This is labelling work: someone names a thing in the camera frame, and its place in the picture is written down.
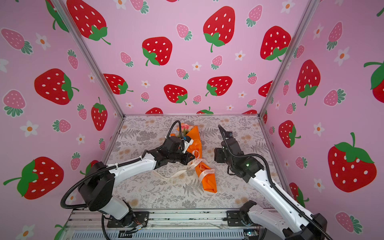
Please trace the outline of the cream ribbon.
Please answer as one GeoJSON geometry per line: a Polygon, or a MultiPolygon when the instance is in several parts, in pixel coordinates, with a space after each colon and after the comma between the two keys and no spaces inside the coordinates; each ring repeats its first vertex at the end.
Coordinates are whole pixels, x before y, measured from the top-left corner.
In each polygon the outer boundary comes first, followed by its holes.
{"type": "MultiPolygon", "coordinates": [[[[194,150],[192,151],[192,154],[194,157],[197,157],[196,159],[194,159],[193,161],[191,161],[190,163],[187,164],[187,167],[185,169],[182,169],[182,170],[179,170],[178,172],[176,172],[175,174],[173,174],[172,176],[170,177],[165,177],[163,175],[161,175],[160,173],[158,173],[157,171],[152,171],[152,174],[155,175],[155,176],[158,176],[160,177],[161,179],[163,180],[170,180],[170,179],[174,179],[174,178],[177,178],[179,177],[180,175],[184,174],[186,171],[188,170],[191,170],[192,168],[196,168],[199,166],[199,164],[201,163],[204,163],[206,164],[208,167],[209,167],[209,164],[208,162],[201,158],[200,157],[200,152],[197,151],[197,150],[194,150]]],[[[209,169],[209,170],[204,170],[202,171],[202,173],[199,175],[199,181],[202,182],[203,179],[208,176],[208,175],[214,175],[215,174],[215,169],[209,169]]]]}

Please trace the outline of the orange wrapping paper sheet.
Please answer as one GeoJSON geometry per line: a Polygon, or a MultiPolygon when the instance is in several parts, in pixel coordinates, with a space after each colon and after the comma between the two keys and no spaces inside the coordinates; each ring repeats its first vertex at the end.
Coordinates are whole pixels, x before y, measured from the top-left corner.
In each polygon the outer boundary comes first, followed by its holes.
{"type": "Polygon", "coordinates": [[[171,178],[179,177],[187,170],[195,169],[204,191],[217,193],[215,169],[203,158],[203,145],[198,126],[182,124],[182,133],[193,140],[193,143],[187,149],[187,153],[191,153],[195,159],[187,164],[186,169],[176,172],[171,178]]]}

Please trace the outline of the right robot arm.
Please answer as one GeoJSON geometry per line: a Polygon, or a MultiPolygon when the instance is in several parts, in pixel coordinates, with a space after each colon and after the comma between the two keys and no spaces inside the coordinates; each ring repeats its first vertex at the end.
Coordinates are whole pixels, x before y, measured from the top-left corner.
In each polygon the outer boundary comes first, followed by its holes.
{"type": "Polygon", "coordinates": [[[246,224],[258,224],[283,240],[330,240],[326,232],[327,220],[321,214],[312,214],[297,203],[272,179],[267,160],[259,154],[245,154],[232,132],[219,128],[223,138],[215,149],[215,162],[228,165],[229,175],[243,179],[259,191],[278,212],[267,213],[252,201],[243,208],[246,224]]]}

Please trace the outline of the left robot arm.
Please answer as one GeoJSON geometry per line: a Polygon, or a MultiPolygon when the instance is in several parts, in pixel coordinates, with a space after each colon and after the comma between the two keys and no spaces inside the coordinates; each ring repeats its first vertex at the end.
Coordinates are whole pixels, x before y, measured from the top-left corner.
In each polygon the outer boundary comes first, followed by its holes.
{"type": "Polygon", "coordinates": [[[193,143],[194,140],[190,137],[180,139],[170,136],[160,147],[145,150],[141,156],[133,160],[115,165],[97,163],[83,179],[64,194],[60,205],[63,209],[88,208],[91,212],[107,214],[118,221],[130,221],[134,213],[127,203],[113,196],[114,187],[130,177],[158,169],[168,163],[179,162],[186,166],[195,159],[195,155],[188,152],[189,146],[193,143]],[[74,190],[79,191],[84,204],[66,203],[74,190]]]}

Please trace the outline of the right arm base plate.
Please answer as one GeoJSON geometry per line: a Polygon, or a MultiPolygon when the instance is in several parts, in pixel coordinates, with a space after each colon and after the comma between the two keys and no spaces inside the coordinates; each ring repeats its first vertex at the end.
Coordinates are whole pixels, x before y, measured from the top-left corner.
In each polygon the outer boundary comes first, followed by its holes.
{"type": "Polygon", "coordinates": [[[230,227],[256,227],[257,224],[253,223],[248,215],[240,210],[227,211],[226,217],[223,219],[230,227]]]}

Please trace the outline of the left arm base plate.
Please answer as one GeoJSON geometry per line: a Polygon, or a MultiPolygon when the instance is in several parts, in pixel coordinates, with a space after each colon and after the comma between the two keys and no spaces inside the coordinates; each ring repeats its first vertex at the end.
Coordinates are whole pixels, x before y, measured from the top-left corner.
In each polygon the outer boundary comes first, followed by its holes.
{"type": "Polygon", "coordinates": [[[149,220],[150,212],[147,211],[130,211],[121,220],[112,217],[108,221],[108,228],[128,228],[133,229],[137,227],[146,227],[149,220]]]}

